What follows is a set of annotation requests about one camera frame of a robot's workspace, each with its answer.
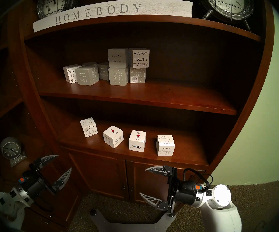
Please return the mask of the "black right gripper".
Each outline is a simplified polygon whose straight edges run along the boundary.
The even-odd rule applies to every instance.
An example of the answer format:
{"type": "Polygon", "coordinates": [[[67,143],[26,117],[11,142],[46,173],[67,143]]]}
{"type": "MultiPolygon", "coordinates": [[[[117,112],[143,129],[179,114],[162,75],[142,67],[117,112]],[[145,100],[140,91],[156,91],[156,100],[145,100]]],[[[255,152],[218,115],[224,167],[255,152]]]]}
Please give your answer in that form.
{"type": "Polygon", "coordinates": [[[174,205],[176,201],[184,204],[192,205],[196,200],[197,189],[194,181],[185,180],[185,172],[192,171],[195,175],[201,178],[201,174],[191,168],[186,168],[183,171],[183,180],[180,180],[177,175],[177,168],[170,166],[152,166],[146,169],[148,172],[168,177],[168,201],[163,201],[155,197],[151,197],[140,193],[142,199],[150,206],[161,210],[168,211],[170,217],[175,216],[174,205]]]}

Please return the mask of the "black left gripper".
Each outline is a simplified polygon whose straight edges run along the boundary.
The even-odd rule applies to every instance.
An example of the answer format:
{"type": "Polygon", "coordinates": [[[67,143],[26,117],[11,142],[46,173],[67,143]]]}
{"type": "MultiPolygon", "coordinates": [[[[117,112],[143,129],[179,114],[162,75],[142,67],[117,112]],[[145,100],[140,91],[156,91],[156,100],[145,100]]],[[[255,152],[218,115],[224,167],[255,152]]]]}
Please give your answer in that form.
{"type": "Polygon", "coordinates": [[[51,163],[59,155],[48,155],[39,157],[29,165],[32,171],[25,171],[22,177],[18,179],[19,184],[26,194],[31,198],[35,199],[44,189],[48,189],[53,195],[62,189],[70,178],[72,168],[66,171],[61,177],[50,186],[49,182],[40,174],[39,171],[49,163],[51,163]]]}

